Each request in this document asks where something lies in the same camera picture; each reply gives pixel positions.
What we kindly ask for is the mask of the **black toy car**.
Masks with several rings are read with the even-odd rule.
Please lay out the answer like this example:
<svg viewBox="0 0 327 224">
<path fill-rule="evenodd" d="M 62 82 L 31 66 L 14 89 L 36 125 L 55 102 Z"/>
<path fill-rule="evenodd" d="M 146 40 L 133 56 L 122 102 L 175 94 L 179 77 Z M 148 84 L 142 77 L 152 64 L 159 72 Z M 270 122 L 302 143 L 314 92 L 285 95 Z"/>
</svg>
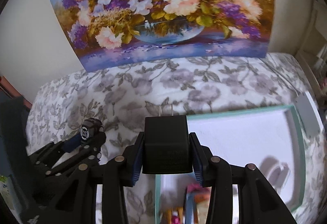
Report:
<svg viewBox="0 0 327 224">
<path fill-rule="evenodd" d="M 80 128 L 80 137 L 81 146 L 86 146 L 93 142 L 103 145 L 106 140 L 106 135 L 103 132 L 103 123 L 95 118 L 84 120 Z"/>
</svg>

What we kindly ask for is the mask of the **white smart watch band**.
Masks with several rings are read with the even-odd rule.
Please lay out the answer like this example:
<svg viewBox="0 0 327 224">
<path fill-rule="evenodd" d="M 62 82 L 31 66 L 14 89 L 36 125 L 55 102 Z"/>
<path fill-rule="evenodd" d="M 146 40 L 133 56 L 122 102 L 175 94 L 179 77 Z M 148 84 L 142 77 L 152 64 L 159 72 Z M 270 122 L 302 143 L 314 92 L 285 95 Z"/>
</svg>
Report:
<svg viewBox="0 0 327 224">
<path fill-rule="evenodd" d="M 278 194 L 281 193 L 290 176 L 288 164 L 279 161 L 262 164 L 261 172 Z"/>
</svg>

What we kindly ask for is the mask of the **black charger cube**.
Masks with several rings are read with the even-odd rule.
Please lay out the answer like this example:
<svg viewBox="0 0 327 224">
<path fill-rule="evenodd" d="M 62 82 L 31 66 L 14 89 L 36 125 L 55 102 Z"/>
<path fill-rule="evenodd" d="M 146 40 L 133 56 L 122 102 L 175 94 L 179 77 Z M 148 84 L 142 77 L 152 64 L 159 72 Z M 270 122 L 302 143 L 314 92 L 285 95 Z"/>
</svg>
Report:
<svg viewBox="0 0 327 224">
<path fill-rule="evenodd" d="M 147 117 L 144 135 L 143 174 L 172 175 L 193 172 L 186 116 Z"/>
</svg>

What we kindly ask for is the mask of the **blue orange toy cleaver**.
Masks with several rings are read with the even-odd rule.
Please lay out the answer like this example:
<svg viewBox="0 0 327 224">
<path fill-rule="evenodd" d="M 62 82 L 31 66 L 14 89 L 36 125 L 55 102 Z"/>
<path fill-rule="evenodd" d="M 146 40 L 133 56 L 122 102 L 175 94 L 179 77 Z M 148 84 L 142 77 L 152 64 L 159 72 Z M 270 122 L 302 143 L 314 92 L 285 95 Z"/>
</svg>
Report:
<svg viewBox="0 0 327 224">
<path fill-rule="evenodd" d="M 185 223 L 206 223 L 210 196 L 209 192 L 191 192 L 186 195 Z"/>
</svg>

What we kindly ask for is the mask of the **pink smart watch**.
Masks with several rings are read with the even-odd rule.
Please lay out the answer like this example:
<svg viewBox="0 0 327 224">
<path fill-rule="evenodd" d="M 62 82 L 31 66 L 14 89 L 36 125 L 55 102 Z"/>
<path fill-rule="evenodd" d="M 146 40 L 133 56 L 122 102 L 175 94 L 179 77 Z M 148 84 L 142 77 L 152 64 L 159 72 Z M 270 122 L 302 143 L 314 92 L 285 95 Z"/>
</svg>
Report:
<svg viewBox="0 0 327 224">
<path fill-rule="evenodd" d="M 211 187 L 202 187 L 199 183 L 191 183 L 187 185 L 186 193 L 210 193 Z"/>
</svg>

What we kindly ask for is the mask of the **floral patterned table cloth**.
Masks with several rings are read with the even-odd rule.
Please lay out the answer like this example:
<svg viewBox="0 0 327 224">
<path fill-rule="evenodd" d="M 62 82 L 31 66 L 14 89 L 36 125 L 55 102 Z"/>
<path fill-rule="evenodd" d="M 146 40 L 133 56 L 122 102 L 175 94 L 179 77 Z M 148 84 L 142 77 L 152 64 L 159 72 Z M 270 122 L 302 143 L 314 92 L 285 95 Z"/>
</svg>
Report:
<svg viewBox="0 0 327 224">
<path fill-rule="evenodd" d="M 297 60 L 191 57 L 84 70 L 44 84 L 27 120 L 28 153 L 73 135 L 84 119 L 104 124 L 101 162 L 120 155 L 146 117 L 256 109 L 290 104 L 311 90 Z"/>
</svg>

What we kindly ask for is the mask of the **teal white tray box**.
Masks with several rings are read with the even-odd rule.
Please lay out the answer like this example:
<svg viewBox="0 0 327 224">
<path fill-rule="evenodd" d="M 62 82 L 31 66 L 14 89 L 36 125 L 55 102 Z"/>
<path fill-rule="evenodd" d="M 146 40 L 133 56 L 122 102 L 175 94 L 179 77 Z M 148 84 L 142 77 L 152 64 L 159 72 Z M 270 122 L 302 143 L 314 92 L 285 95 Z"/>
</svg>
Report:
<svg viewBox="0 0 327 224">
<path fill-rule="evenodd" d="M 201 145 L 231 165 L 286 162 L 290 176 L 279 194 L 292 213 L 303 202 L 305 161 L 299 118 L 292 105 L 240 110 L 229 113 L 187 117 L 189 133 L 195 133 Z M 163 214 L 182 207 L 185 217 L 186 188 L 199 183 L 195 173 L 157 175 L 155 178 L 156 223 L 165 223 Z M 233 222 L 239 223 L 238 187 L 233 186 Z"/>
</svg>

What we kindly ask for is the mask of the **white rectangular device box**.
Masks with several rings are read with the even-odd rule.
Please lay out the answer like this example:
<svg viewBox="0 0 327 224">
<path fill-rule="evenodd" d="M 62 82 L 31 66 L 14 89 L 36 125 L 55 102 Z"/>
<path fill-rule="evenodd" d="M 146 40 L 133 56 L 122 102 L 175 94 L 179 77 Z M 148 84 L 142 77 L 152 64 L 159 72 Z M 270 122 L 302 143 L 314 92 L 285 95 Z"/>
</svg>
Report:
<svg viewBox="0 0 327 224">
<path fill-rule="evenodd" d="M 318 108 L 308 91 L 298 95 L 294 105 L 303 123 L 307 136 L 314 137 L 321 134 L 324 126 L 318 111 Z"/>
</svg>

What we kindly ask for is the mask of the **flower painting canvas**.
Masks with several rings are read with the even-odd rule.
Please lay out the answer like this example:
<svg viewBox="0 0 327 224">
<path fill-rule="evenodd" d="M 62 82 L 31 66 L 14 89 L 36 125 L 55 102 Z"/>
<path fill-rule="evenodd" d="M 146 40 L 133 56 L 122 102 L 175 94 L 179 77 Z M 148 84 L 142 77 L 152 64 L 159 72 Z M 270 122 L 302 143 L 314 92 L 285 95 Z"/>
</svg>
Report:
<svg viewBox="0 0 327 224">
<path fill-rule="evenodd" d="M 274 0 L 50 0 L 84 69 L 198 56 L 264 57 Z"/>
</svg>

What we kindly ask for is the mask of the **white shelf unit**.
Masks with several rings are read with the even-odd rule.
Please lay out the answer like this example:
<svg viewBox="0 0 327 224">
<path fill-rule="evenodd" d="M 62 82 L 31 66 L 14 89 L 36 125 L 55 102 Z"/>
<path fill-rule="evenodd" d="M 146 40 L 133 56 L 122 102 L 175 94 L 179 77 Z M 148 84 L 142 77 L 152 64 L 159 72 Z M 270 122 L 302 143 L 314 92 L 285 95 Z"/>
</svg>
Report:
<svg viewBox="0 0 327 224">
<path fill-rule="evenodd" d="M 326 2 L 313 0 L 310 21 L 300 43 L 296 60 L 317 99 L 326 98 Z"/>
</svg>

